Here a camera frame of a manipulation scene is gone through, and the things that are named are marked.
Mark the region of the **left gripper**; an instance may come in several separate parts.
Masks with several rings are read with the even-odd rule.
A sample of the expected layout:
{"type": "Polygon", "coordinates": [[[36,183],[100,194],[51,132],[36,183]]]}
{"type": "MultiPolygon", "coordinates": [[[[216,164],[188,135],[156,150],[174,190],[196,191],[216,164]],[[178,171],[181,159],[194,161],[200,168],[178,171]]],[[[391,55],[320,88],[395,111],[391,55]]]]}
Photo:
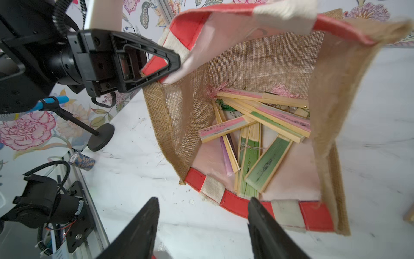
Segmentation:
{"type": "Polygon", "coordinates": [[[67,35],[82,84],[91,97],[129,93],[181,67],[181,57],[134,33],[101,29],[67,35]]]}

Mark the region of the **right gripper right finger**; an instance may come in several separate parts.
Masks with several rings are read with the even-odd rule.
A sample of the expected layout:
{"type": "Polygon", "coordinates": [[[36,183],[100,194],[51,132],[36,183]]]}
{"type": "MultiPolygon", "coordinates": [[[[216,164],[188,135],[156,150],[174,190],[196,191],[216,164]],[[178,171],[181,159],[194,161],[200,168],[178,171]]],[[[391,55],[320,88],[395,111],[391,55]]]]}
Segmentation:
{"type": "Polygon", "coordinates": [[[248,204],[248,228],[255,259],[308,259],[256,198],[248,204]]]}

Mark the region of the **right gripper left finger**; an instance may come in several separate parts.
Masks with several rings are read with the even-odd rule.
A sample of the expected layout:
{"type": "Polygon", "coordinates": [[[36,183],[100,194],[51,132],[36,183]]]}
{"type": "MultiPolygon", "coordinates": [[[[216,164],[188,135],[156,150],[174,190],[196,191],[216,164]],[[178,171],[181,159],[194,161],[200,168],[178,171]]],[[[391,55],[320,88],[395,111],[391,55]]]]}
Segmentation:
{"type": "Polygon", "coordinates": [[[160,216],[158,198],[151,197],[98,259],[153,259],[160,216]]]}

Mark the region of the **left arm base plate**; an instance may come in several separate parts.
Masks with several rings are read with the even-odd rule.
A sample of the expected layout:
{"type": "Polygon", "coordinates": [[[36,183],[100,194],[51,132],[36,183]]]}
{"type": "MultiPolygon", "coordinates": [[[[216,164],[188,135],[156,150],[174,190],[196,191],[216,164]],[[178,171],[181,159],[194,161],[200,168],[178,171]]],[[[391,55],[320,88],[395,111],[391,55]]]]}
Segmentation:
{"type": "Polygon", "coordinates": [[[62,198],[65,219],[74,223],[69,227],[65,240],[69,253],[73,253],[94,229],[94,219],[80,181],[75,181],[62,198]]]}

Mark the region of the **red burlap tote bag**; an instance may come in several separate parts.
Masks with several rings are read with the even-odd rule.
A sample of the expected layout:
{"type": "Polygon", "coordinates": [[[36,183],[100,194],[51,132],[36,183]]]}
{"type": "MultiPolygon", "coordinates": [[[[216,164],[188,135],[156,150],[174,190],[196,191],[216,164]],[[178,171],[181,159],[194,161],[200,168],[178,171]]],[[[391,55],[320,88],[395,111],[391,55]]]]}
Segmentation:
{"type": "Polygon", "coordinates": [[[293,141],[259,193],[282,227],[350,234],[335,140],[360,82],[379,50],[412,32],[411,20],[390,21],[382,7],[324,14],[316,1],[206,4],[178,13],[158,43],[181,57],[174,73],[144,88],[161,151],[180,179],[208,201],[246,218],[249,199],[227,176],[220,137],[199,130],[248,116],[262,125],[262,155],[282,135],[293,141]],[[307,100],[308,109],[233,98],[210,98],[227,87],[307,100]]]}

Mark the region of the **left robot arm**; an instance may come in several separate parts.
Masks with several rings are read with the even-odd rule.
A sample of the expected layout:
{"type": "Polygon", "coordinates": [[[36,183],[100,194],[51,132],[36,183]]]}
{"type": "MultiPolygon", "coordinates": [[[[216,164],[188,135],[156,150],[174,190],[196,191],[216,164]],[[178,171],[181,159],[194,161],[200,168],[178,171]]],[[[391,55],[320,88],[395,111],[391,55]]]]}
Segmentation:
{"type": "Polygon", "coordinates": [[[32,110],[56,84],[92,98],[132,92],[181,66],[180,56],[121,31],[120,1],[90,1],[83,28],[70,1],[1,2],[1,113],[32,110]]]}

